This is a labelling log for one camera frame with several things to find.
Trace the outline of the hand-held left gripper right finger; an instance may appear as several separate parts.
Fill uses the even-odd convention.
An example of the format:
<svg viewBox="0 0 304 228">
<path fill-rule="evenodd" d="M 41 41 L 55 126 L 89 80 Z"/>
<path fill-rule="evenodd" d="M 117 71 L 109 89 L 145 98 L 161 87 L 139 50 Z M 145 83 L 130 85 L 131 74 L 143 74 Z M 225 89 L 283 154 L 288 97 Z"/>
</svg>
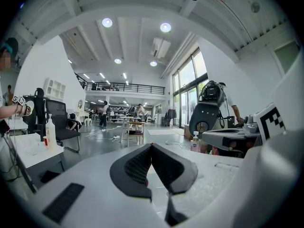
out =
<svg viewBox="0 0 304 228">
<path fill-rule="evenodd" d="M 160 145 L 151 145 L 151 164 L 170 194 L 187 192 L 198 176 L 198 168 L 190 160 Z"/>
</svg>

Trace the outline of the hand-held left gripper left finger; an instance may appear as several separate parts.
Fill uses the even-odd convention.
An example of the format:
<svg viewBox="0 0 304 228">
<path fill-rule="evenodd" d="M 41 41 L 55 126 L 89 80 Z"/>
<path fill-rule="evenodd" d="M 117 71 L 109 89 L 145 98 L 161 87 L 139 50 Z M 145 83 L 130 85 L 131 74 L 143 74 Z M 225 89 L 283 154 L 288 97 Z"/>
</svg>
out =
<svg viewBox="0 0 304 228">
<path fill-rule="evenodd" d="M 152 165 L 151 146 L 146 144 L 111 165 L 111 180 L 126 196 L 152 201 L 152 191 L 147 187 L 147 173 Z"/>
</svg>

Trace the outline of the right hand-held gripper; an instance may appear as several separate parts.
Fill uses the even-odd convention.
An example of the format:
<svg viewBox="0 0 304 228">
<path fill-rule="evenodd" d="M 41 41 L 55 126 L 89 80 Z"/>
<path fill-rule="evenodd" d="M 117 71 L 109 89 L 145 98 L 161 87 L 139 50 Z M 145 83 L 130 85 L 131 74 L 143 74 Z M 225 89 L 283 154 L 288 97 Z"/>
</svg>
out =
<svg viewBox="0 0 304 228">
<path fill-rule="evenodd" d="M 201 153 L 209 154 L 211 145 L 212 155 L 244 157 L 249 149 L 262 146 L 269 138 L 284 131 L 281 115 L 271 103 L 261 111 L 248 115 L 241 127 L 205 131 Z"/>
</svg>

